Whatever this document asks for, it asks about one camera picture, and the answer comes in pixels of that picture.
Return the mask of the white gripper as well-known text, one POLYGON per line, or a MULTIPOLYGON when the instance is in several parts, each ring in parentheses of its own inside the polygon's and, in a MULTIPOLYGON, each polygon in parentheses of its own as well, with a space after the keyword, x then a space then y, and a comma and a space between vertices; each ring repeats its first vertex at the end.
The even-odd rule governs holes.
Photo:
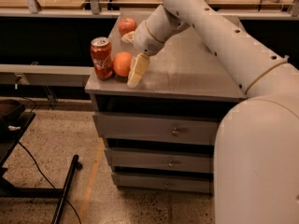
POLYGON ((135 49, 140 52, 131 61, 127 85, 129 88, 136 87, 150 65, 150 57, 156 55, 164 43, 158 41, 150 32, 145 21, 142 21, 135 31, 125 34, 121 41, 133 43, 135 49))

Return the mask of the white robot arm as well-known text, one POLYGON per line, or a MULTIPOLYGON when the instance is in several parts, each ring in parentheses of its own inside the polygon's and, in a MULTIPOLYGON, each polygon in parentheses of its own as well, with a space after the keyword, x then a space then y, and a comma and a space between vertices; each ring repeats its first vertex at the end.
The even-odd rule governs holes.
POLYGON ((234 82, 240 102, 215 138, 216 224, 299 224, 299 73, 206 0, 162 0, 136 28, 128 86, 150 57, 192 27, 234 82))

